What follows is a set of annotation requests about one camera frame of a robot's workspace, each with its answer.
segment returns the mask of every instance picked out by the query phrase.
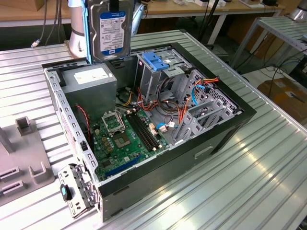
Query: blue plastic clip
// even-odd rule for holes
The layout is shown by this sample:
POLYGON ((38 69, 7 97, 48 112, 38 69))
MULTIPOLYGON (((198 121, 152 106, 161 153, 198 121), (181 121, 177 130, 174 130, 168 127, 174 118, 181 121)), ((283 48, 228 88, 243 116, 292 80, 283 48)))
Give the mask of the blue plastic clip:
POLYGON ((152 66, 154 71, 167 69, 169 67, 169 65, 164 63, 154 52, 143 53, 142 56, 148 62, 148 64, 152 66))

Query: motherboard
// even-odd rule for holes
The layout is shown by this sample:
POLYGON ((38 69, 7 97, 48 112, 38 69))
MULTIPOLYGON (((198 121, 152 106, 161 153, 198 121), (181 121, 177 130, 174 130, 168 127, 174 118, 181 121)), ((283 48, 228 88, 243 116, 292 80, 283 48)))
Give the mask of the motherboard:
POLYGON ((100 180, 117 174, 169 147, 145 112, 129 111, 106 114, 91 125, 94 133, 96 174, 100 180))

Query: slotted metal surface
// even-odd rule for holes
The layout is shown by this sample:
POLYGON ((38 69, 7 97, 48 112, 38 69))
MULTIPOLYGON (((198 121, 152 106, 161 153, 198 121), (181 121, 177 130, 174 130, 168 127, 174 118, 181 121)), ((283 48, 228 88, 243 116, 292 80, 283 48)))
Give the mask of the slotted metal surface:
POLYGON ((286 16, 260 18, 257 22, 299 51, 307 49, 307 42, 302 39, 303 35, 307 35, 307 22, 298 23, 286 16))
MULTIPOLYGON (((132 48, 179 42, 257 114, 216 155, 101 223, 73 220, 59 182, 0 207, 0 229, 295 229, 307 214, 306 130, 195 39, 142 34, 132 48)), ((0 126, 35 119, 54 174, 73 162, 40 65, 69 59, 64 45, 0 52, 0 126)))

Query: blue pcie slot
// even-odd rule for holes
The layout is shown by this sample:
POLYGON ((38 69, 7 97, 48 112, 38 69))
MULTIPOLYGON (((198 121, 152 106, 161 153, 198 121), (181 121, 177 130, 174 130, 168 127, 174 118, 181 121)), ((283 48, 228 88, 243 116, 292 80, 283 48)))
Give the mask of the blue pcie slot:
POLYGON ((119 166, 119 167, 117 167, 117 168, 115 168, 115 169, 112 169, 111 171, 109 171, 109 172, 106 173, 106 176, 114 175, 114 174, 116 174, 116 173, 118 173, 118 172, 120 172, 120 171, 125 170, 126 168, 129 168, 130 166, 136 164, 136 162, 138 162, 138 160, 139 160, 139 158, 140 158, 141 156, 142 156, 142 155, 140 155, 140 156, 134 158, 133 160, 130 160, 130 161, 127 162, 127 163, 124 163, 123 165, 121 165, 121 166, 119 166))

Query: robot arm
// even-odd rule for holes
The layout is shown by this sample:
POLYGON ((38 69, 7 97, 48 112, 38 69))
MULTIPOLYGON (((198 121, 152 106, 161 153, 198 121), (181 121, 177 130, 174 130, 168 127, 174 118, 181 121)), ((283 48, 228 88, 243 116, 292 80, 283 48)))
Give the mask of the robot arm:
POLYGON ((297 22, 304 22, 307 19, 307 0, 301 0, 298 7, 289 15, 297 22))

